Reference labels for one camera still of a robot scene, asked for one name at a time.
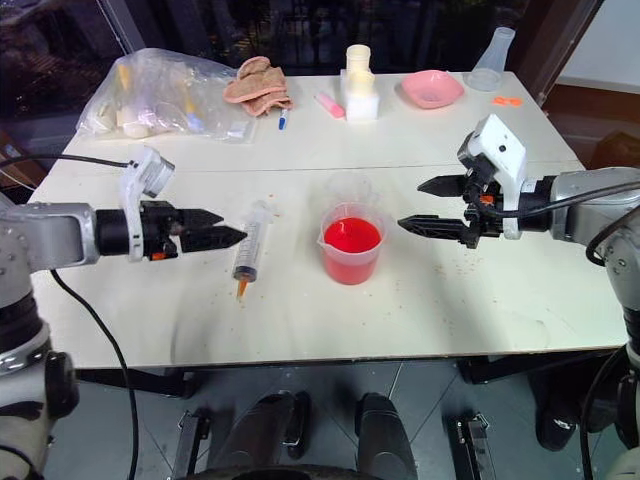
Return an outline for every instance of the plastic bag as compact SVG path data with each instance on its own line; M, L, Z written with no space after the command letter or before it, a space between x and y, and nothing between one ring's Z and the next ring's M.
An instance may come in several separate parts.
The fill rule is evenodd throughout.
M103 138L145 138L164 132L248 143L255 120L222 98L236 70L158 48L116 60L85 106L76 130Z

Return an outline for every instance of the orange syringe tip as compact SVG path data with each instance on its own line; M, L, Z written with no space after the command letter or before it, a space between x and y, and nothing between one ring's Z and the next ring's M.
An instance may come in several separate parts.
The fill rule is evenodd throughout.
M240 300L244 295L244 291L247 289L247 281L246 280L238 280L238 291L236 293L236 298Z

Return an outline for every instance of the blue marker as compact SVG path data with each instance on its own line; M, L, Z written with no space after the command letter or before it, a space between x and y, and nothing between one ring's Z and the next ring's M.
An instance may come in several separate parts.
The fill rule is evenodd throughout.
M287 126L287 120L289 119L289 110L286 108L282 109L282 113L280 114L280 118L278 119L278 130L284 130Z

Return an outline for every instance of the floor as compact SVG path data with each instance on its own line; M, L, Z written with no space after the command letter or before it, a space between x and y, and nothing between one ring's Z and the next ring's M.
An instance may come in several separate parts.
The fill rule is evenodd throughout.
M498 480L580 479L577 435L558 453L535 438L533 398L524 377L488 385L467 385L451 360L364 362L303 367L242 367L213 370L190 399L138 393L141 449L140 480L171 475L178 443L177 424L185 410L207 407L213 432L203 441L198 469L219 448L230 426L257 400L279 390L306 390L314 410L311 438L303 463L355 467L355 402L380 392L394 402L411 439L420 479L454 479L443 418L482 412L491 424L489 445ZM130 461L130 413L125 392L83 383L73 414L58 422L45 470L48 480L94 480L126 476ZM623 451L612 428L591 438L596 478ZM283 456L282 463L291 460Z

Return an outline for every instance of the pink plastic plate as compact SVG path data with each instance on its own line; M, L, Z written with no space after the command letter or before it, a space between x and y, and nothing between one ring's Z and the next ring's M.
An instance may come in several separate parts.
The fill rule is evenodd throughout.
M402 88L420 108L440 108L455 102L464 88L447 72L423 70L407 75Z

